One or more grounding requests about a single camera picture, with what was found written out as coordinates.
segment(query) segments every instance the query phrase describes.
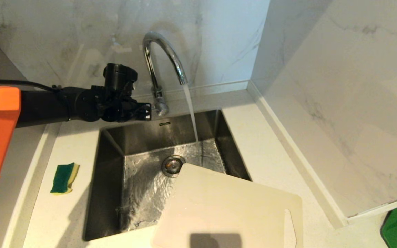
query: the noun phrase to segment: green sponge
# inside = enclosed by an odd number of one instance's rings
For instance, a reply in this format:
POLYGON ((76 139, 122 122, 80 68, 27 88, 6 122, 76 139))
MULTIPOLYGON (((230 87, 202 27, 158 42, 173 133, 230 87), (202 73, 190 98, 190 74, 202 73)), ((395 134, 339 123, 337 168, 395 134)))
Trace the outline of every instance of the green sponge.
POLYGON ((58 165, 56 168, 55 178, 53 179, 53 188, 50 193, 54 195, 63 195, 72 191, 71 184, 76 178, 79 165, 71 163, 69 165, 58 165))

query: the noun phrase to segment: sink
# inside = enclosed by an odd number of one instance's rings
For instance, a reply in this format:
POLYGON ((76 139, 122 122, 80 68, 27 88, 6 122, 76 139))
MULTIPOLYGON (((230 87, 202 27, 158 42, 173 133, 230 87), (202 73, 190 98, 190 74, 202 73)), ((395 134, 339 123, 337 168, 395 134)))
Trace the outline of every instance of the sink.
POLYGON ((157 224, 185 162, 251 180, 220 110, 104 129, 84 240, 157 224))

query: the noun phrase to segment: faucet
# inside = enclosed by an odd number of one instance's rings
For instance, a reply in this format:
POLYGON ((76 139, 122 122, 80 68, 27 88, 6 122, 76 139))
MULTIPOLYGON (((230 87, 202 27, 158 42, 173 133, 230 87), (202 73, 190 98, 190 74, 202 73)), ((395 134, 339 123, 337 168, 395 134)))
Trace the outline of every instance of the faucet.
POLYGON ((188 80, 185 75, 185 71, 180 63, 179 57, 172 48, 172 45, 163 37, 161 34, 156 32, 148 32, 143 38, 142 47, 145 54, 146 64, 150 71, 151 80, 153 81, 153 87, 151 91, 154 97, 154 106, 158 116, 164 116, 170 110, 166 104, 165 98, 163 97, 162 87, 157 82, 156 74, 154 73, 153 61, 151 61, 151 43, 156 42, 170 58, 172 66, 174 66, 175 72, 179 79, 180 85, 188 84, 188 80))

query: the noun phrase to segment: white cutting board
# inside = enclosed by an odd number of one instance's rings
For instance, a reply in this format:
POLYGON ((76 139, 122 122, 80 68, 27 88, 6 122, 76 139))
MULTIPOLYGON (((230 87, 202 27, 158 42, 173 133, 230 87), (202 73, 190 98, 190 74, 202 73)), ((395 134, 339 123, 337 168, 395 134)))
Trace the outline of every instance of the white cutting board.
POLYGON ((157 225, 154 248, 282 248, 285 210, 303 247, 297 195, 184 164, 157 225))

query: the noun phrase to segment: drain strainer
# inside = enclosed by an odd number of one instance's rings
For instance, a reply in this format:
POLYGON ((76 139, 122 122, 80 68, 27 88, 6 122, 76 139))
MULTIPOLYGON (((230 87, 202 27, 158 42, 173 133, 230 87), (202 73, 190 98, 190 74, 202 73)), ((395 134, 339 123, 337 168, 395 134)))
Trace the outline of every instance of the drain strainer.
POLYGON ((171 155, 163 161, 162 172, 165 176, 177 177, 184 163, 186 161, 183 157, 171 155))

